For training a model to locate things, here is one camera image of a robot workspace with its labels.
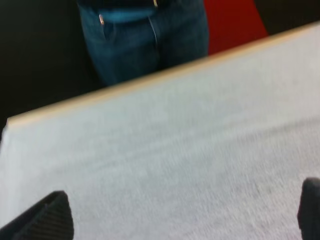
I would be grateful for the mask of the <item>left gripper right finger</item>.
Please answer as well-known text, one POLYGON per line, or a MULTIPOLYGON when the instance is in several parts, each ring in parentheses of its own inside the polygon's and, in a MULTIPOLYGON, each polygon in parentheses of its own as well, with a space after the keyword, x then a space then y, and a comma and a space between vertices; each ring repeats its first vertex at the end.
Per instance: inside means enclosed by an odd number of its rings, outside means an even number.
POLYGON ((297 213, 303 240, 320 239, 320 179, 308 177, 302 183, 297 213))

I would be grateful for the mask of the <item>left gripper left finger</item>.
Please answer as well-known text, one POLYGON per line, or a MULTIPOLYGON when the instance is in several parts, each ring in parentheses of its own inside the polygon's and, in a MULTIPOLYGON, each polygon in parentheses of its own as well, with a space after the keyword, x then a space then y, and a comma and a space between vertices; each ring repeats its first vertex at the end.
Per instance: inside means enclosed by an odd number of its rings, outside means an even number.
POLYGON ((68 195, 53 191, 0 228, 2 240, 72 240, 74 222, 68 195))

